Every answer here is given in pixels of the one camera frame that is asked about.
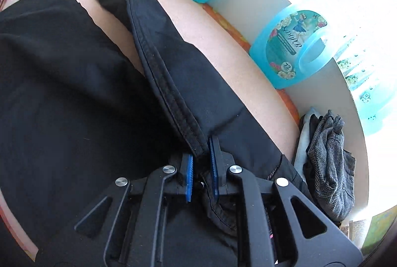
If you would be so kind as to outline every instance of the triangular cutout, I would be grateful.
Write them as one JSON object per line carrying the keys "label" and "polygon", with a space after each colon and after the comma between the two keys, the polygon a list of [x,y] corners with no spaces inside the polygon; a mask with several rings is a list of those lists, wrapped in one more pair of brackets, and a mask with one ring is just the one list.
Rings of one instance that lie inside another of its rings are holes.
{"label": "triangular cutout", "polygon": [[88,238],[95,238],[98,236],[111,204],[112,198],[105,197],[79,223],[76,224],[76,232]]}
{"label": "triangular cutout", "polygon": [[297,215],[303,236],[306,239],[313,238],[327,231],[326,225],[299,198],[293,197],[291,204]]}

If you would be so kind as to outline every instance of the light blue garment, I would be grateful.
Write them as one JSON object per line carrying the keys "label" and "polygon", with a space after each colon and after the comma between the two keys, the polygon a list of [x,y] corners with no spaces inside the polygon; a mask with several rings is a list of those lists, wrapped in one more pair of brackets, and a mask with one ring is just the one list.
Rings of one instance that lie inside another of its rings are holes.
{"label": "light blue garment", "polygon": [[302,128],[302,131],[300,132],[297,153],[295,155],[295,161],[294,161],[295,170],[297,170],[298,174],[300,175],[300,177],[303,179],[303,181],[305,183],[306,183],[306,178],[304,177],[304,174],[303,174],[303,165],[307,162],[306,149],[310,143],[310,134],[309,134],[310,133],[310,117],[313,114],[316,115],[317,118],[319,118],[321,116],[320,113],[313,107],[310,107],[310,110],[304,115],[303,128]]}

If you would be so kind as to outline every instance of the stack of clothes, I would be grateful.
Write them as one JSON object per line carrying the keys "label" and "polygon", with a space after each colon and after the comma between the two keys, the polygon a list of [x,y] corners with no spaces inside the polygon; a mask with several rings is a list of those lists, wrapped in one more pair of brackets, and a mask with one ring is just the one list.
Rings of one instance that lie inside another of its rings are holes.
{"label": "stack of clothes", "polygon": [[354,206],[356,159],[343,149],[344,121],[331,110],[325,116],[311,108],[300,120],[294,167],[306,182],[317,207],[336,225]]}

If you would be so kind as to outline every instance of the detergent label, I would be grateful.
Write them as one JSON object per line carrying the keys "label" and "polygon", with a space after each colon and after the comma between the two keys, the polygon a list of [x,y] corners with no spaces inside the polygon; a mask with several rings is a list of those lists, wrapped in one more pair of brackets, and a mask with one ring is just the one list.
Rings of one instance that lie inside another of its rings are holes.
{"label": "detergent label", "polygon": [[327,21],[311,10],[301,10],[288,15],[272,30],[266,44],[266,57],[279,77],[295,77],[295,60],[305,41]]}

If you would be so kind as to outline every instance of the white wall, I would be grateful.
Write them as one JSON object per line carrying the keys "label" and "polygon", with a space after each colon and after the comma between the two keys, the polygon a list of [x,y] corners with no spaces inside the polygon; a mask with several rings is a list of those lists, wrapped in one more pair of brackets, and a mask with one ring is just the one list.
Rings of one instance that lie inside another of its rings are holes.
{"label": "white wall", "polygon": [[[210,0],[209,4],[226,18],[251,44],[261,30],[283,8],[288,0]],[[368,157],[361,123],[346,81],[332,59],[309,79],[286,89],[300,115],[310,106],[322,114],[332,109],[345,121],[345,148],[357,159],[355,175],[355,207],[348,219],[361,218],[368,205]]]}

